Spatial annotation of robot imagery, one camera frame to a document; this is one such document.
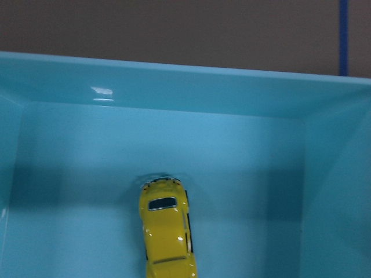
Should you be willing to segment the yellow beetle toy car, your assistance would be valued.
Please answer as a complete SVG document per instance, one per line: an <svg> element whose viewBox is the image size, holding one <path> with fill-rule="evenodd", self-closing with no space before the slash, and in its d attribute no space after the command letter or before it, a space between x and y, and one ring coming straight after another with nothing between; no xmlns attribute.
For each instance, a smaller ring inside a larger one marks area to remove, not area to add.
<svg viewBox="0 0 371 278"><path fill-rule="evenodd" d="M197 277L187 191L174 177L146 182L139 197L147 277Z"/></svg>

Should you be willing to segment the light blue plastic bin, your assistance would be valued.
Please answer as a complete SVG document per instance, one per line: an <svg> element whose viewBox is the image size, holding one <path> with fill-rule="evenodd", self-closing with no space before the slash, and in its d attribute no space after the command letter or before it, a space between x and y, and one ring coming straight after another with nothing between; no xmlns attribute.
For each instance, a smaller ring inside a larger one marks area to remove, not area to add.
<svg viewBox="0 0 371 278"><path fill-rule="evenodd" d="M180 179L199 277L370 276L370 80L1 53L1 276L144 277Z"/></svg>

